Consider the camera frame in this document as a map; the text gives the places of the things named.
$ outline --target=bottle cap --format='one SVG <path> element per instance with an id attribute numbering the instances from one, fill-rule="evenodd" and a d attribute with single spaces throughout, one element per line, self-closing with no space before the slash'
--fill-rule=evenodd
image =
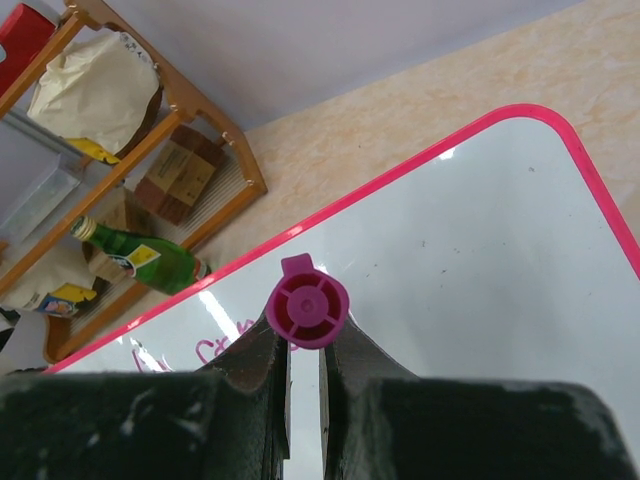
<path id="1" fill-rule="evenodd" d="M 96 231 L 98 224 L 93 218 L 78 217 L 71 227 L 71 235 L 84 242 L 89 240 Z"/>

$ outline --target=pink marker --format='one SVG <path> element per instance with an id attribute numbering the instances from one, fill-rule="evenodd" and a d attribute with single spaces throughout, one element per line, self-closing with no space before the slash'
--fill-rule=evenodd
<path id="1" fill-rule="evenodd" d="M 302 348 L 331 344 L 349 311 L 349 295 L 340 282 L 313 268 L 308 253 L 282 260 L 284 277 L 267 301 L 267 320 L 280 336 Z"/>

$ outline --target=cardboard box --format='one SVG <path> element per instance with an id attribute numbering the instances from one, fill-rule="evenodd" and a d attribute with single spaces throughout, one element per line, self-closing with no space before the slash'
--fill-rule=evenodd
<path id="1" fill-rule="evenodd" d="M 150 212 L 179 225 L 223 161 L 221 147 L 181 125 L 136 186 L 135 196 Z"/>
<path id="2" fill-rule="evenodd" d="M 133 193 L 124 187 L 117 188 L 102 204 L 95 215 L 98 223 L 109 228 L 125 232 L 151 235 L 151 215 L 136 201 Z M 88 258 L 89 271 L 111 284 L 121 282 L 127 277 L 125 271 L 102 251 L 89 243 L 82 245 L 85 258 Z"/>

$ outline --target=red object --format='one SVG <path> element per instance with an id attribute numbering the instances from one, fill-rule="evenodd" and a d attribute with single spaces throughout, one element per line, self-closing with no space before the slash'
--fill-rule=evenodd
<path id="1" fill-rule="evenodd" d="M 0 26 L 0 96 L 51 38 L 56 26 L 33 8 L 19 4 Z"/>

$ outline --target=paper bag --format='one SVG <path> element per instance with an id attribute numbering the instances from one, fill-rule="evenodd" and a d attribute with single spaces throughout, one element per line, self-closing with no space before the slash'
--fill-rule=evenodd
<path id="1" fill-rule="evenodd" d="M 126 33 L 71 44 L 48 65 L 29 117 L 63 138 L 86 138 L 116 154 L 142 125 L 160 84 L 153 63 Z"/>

